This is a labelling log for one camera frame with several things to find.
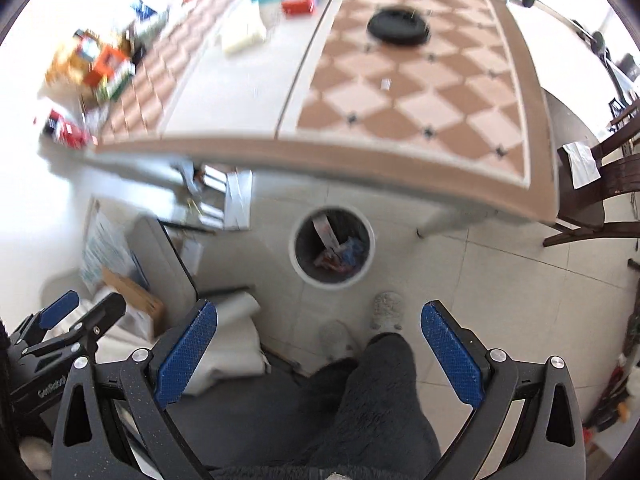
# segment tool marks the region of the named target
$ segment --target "silver screw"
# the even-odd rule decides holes
[[[564,368],[564,360],[561,357],[558,357],[557,355],[554,355],[551,358],[551,365],[554,368]]]
[[[131,357],[135,362],[141,363],[147,357],[149,357],[149,350],[147,350],[146,348],[138,348],[135,352],[133,352],[133,354],[131,354]]]
[[[494,348],[489,352],[489,357],[497,363],[502,363],[507,360],[507,352],[499,348]]]
[[[84,356],[81,356],[81,357],[79,357],[78,359],[76,359],[74,361],[74,368],[77,368],[78,370],[81,370],[82,368],[84,368],[88,364],[89,364],[89,359],[87,359]]]

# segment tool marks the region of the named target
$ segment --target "black round lid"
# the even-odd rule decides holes
[[[387,7],[367,23],[367,31],[385,43],[420,45],[429,39],[429,27],[417,10],[406,7]]]

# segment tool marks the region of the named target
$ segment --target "blue gripper pad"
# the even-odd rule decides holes
[[[460,401],[478,408],[484,399],[480,368],[431,303],[422,308],[420,326]]]
[[[62,297],[51,303],[40,313],[38,326],[43,330],[51,330],[60,321],[65,319],[80,303],[78,293],[70,290]]]
[[[207,301],[160,365],[154,396],[162,410],[180,399],[217,326],[216,307]]]

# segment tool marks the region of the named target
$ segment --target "person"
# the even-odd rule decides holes
[[[303,391],[304,412],[335,412],[334,422],[295,460],[282,465],[229,467],[217,480],[415,480],[440,459],[433,428],[422,413],[414,354],[400,334],[404,302],[383,292],[373,302],[374,335],[360,354],[338,320],[321,327],[330,363]]]

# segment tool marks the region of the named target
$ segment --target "orange box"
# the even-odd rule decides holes
[[[119,65],[128,59],[129,57],[117,48],[105,45],[82,82],[91,88],[96,88],[103,77],[113,76]]]

